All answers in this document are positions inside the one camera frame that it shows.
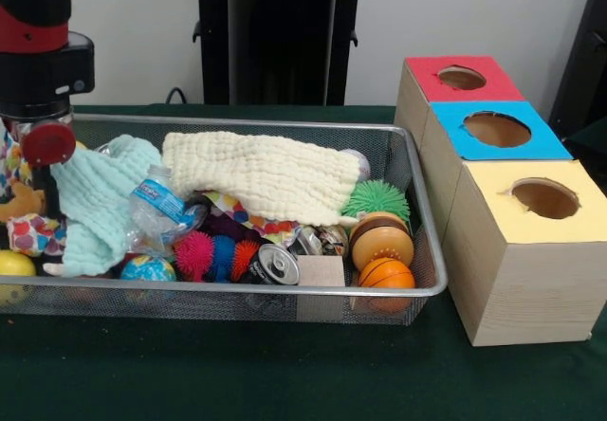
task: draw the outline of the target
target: blue box lid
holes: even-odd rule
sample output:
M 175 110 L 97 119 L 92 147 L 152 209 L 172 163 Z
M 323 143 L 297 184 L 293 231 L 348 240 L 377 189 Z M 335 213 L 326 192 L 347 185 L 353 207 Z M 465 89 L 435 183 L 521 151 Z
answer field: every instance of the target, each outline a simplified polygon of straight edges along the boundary
M 432 110 L 447 131 L 453 147 L 465 160 L 570 160 L 573 158 L 527 101 L 434 102 Z M 498 125 L 486 126 L 488 121 Z M 523 126 L 511 124 L 512 121 L 518 121 Z M 507 132 L 507 128 L 516 129 L 519 135 L 506 137 L 504 141 L 506 144 L 519 144 L 518 141 L 522 143 L 513 147 L 487 144 L 478 139 L 469 130 L 467 124 L 477 135 L 485 135 L 487 141 L 500 139 L 499 129 L 504 132 Z

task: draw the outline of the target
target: red spiky ball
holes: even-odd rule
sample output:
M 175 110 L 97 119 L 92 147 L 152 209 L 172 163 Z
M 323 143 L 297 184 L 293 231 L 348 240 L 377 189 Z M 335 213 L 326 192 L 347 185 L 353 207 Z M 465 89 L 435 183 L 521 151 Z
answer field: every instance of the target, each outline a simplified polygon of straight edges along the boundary
M 238 282 L 240 278 L 248 271 L 248 264 L 253 255 L 259 250 L 259 244 L 253 241 L 241 241 L 236 245 L 234 255 L 234 268 L 231 272 L 231 281 Z
M 177 267 L 187 282 L 202 282 L 212 264 L 214 243 L 201 231 L 193 231 L 175 244 Z

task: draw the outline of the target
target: wire mesh basket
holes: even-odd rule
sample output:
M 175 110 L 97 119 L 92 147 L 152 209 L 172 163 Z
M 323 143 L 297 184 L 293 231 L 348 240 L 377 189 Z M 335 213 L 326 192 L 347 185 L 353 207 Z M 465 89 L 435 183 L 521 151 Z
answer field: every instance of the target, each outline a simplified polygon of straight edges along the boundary
M 429 297 L 445 289 L 447 274 L 428 195 L 413 139 L 404 129 L 374 124 L 95 115 L 79 115 L 74 122 L 77 139 L 89 148 L 129 134 L 148 139 L 160 149 L 169 132 L 220 130 L 243 135 L 290 137 L 338 150 L 356 149 L 365 154 L 372 177 L 385 179 L 409 198 L 415 246 L 411 270 L 417 288 L 354 286 L 357 278 L 349 261 L 345 262 L 346 287 L 0 277 L 0 313 L 408 325 Z M 368 308 L 377 299 L 407 300 L 407 308 L 395 314 Z M 304 306 L 306 315 L 301 316 Z M 328 310 L 333 314 L 326 315 Z

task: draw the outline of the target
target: yellow box lid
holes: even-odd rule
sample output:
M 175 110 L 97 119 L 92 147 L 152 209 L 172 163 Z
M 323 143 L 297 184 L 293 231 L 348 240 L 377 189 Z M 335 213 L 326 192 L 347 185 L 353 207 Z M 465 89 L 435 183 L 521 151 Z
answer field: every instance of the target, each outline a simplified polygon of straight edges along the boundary
M 465 166 L 507 242 L 607 242 L 607 197 L 578 161 Z

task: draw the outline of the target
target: table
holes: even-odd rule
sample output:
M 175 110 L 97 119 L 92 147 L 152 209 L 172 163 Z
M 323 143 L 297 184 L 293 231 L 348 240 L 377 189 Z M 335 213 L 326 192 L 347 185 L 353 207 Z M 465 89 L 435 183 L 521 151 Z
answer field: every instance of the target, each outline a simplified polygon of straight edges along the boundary
M 391 107 L 83 112 L 390 121 Z M 409 328 L 0 316 L 0 419 L 607 419 L 607 314 L 581 343 L 474 349 L 449 293 Z

